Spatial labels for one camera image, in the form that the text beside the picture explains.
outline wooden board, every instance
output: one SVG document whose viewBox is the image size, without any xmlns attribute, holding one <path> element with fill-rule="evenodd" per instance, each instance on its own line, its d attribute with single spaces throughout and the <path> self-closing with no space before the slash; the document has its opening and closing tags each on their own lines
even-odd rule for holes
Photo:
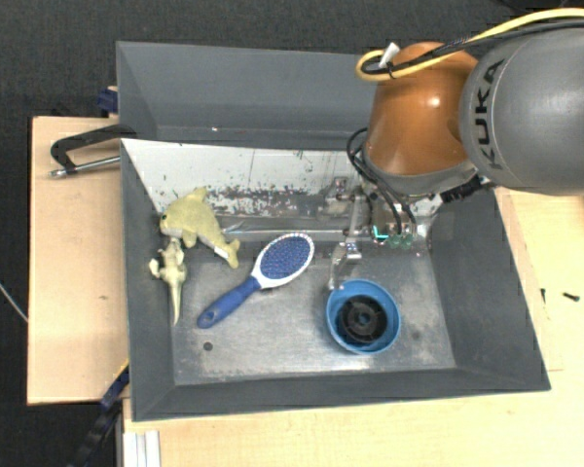
<svg viewBox="0 0 584 467">
<path fill-rule="evenodd" d="M 52 144 L 115 123 L 33 120 L 30 198 L 29 404 L 97 400 L 128 358 L 119 165 L 53 179 Z M 118 141 L 74 162 L 118 154 Z"/>
</svg>

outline blue brush handle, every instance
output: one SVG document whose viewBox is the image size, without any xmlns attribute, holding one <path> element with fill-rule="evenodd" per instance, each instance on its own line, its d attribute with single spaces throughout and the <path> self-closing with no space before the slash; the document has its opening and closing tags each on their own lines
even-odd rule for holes
<svg viewBox="0 0 584 467">
<path fill-rule="evenodd" d="M 249 276 L 238 287 L 235 287 L 208 306 L 197 319 L 197 325 L 201 329 L 209 329 L 212 325 L 217 324 L 223 320 L 223 318 L 226 318 L 237 307 L 244 303 L 246 298 L 255 291 L 259 291 L 261 288 L 262 286 L 255 277 L 252 275 Z"/>
</svg>

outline black carpet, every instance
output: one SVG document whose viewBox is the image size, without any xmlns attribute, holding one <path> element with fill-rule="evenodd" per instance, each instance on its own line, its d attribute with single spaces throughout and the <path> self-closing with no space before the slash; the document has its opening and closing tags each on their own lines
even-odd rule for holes
<svg viewBox="0 0 584 467">
<path fill-rule="evenodd" d="M 493 0 L 0 0 L 0 279 L 27 311 L 28 117 L 98 116 L 117 40 L 361 54 L 389 40 L 452 41 L 515 12 Z M 64 465 L 96 407 L 27 408 L 25 376 L 26 325 L 0 294 L 0 466 Z M 113 464 L 112 445 L 98 460 Z"/>
</svg>

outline blue bowl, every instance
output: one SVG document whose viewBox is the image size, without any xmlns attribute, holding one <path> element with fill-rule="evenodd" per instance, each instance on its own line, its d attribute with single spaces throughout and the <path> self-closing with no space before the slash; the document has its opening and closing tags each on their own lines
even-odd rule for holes
<svg viewBox="0 0 584 467">
<path fill-rule="evenodd" d="M 346 302 L 355 296 L 366 296 L 376 301 L 384 310 L 387 326 L 382 335 L 367 344 L 351 344 L 346 341 L 339 328 L 338 317 Z M 377 354 L 385 351 L 395 343 L 400 333 L 400 312 L 396 301 L 379 284 L 370 280 L 356 278 L 347 280 L 340 289 L 331 292 L 326 307 L 329 332 L 333 339 L 343 348 L 357 354 Z"/>
</svg>

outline tan toy figure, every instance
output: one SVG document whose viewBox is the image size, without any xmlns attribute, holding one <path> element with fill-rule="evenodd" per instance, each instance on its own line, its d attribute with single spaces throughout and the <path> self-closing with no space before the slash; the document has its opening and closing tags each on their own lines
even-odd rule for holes
<svg viewBox="0 0 584 467">
<path fill-rule="evenodd" d="M 207 189 L 201 187 L 173 202 L 160 220 L 160 230 L 164 235 L 181 238 L 189 248 L 199 239 L 236 269 L 240 242 L 225 240 L 214 211 L 204 202 L 206 195 Z"/>
<path fill-rule="evenodd" d="M 157 260 L 149 262 L 149 270 L 156 278 L 161 278 L 168 284 L 168 292 L 173 304 L 173 325 L 179 319 L 182 302 L 182 284 L 186 280 L 184 252 L 179 238 L 172 237 L 166 249 L 158 251 L 163 257 L 164 266 L 160 268 Z"/>
</svg>

